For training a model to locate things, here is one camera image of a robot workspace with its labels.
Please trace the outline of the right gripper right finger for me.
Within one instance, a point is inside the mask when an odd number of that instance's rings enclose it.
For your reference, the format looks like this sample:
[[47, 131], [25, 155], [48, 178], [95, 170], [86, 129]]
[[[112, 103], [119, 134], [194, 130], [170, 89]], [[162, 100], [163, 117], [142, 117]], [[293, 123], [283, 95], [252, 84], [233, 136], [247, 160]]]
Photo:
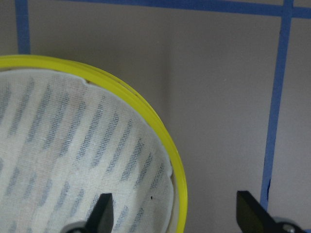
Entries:
[[288, 220], [276, 221], [249, 191], [238, 191], [236, 221], [242, 233], [304, 233]]

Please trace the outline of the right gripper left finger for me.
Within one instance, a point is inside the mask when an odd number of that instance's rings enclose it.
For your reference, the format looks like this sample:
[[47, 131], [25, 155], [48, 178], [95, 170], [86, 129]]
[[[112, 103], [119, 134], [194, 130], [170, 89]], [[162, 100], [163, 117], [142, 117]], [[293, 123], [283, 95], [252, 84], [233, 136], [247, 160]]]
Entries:
[[63, 233], [111, 233], [114, 224], [112, 193], [102, 193], [87, 221], [78, 221], [62, 229]]

